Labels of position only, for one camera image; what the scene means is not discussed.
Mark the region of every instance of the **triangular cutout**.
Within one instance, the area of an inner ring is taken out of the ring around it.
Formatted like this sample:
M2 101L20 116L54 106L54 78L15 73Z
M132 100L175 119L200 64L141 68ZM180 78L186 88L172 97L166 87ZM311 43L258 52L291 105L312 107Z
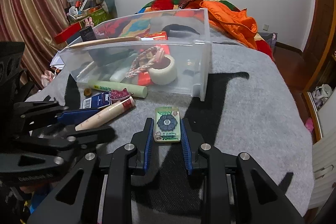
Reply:
M28 166L28 165L43 164L43 163L45 163L44 159L22 155L20 157L20 161L19 161L18 165L19 166Z
M251 170L251 176L261 205L277 200L278 197L275 192L266 184L256 170Z
M71 178L71 180L63 187L57 194L56 200L73 205L76 200L79 185L81 183L84 171L78 170L78 172Z

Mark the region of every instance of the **transparent storage bin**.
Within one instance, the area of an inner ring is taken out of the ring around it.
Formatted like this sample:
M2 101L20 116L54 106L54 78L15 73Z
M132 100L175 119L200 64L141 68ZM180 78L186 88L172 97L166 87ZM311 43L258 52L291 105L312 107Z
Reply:
M168 40L115 42L77 49L64 48L61 59L79 83L89 80L109 81L120 64L132 55L155 45L168 45L177 70L174 81L148 86L148 92L164 91L190 94L205 99L210 62L210 27L207 9L165 10L135 14L105 21L93 28L97 39L144 37L166 31ZM79 37L70 45L82 42ZM121 82L137 84L137 78Z

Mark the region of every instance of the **gray felt blanket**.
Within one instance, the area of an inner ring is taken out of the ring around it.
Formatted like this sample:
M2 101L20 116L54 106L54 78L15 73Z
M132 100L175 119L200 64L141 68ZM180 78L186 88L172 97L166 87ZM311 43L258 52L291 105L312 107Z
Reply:
M156 107L177 106L207 143L233 155L248 152L277 184L289 178L286 196L304 215L314 186L312 141L275 64L262 52L213 43L209 73L205 102L163 92L135 98L136 108L110 123L117 138L98 153L128 143ZM28 101L50 95L63 105L68 76L65 67ZM133 223L200 223L202 182L189 183L181 146L154 143L148 174L132 178Z

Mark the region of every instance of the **green cylindrical tube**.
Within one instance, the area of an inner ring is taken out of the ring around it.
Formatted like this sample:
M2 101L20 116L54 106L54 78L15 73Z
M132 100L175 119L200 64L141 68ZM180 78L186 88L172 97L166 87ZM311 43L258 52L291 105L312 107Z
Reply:
M129 93L133 93L134 97L146 98L147 96L147 87L142 85L132 85L124 83L116 83L110 81L96 81L89 80L88 87L95 90L123 90L127 89Z

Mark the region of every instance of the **silver screw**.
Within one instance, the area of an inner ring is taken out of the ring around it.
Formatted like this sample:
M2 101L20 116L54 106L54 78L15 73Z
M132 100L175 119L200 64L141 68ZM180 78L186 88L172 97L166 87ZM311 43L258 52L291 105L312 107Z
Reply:
M74 136L69 136L69 137L67 138L67 140L68 140L69 142L74 142L74 141L76 140L76 137L74 137Z
M64 163L64 159L61 158L61 157L55 157L54 158L54 163L61 165L61 164Z
M86 160L93 160L94 158L95 158L95 154L94 153L87 153L86 155L85 155L85 159Z
M133 150L134 149L134 144L128 143L124 146L124 148L128 151Z
M203 143L201 144L201 148L206 151L211 148L211 145L209 145L208 143Z
M250 155L248 153L243 152L240 154L240 157L242 160L248 160L250 158Z

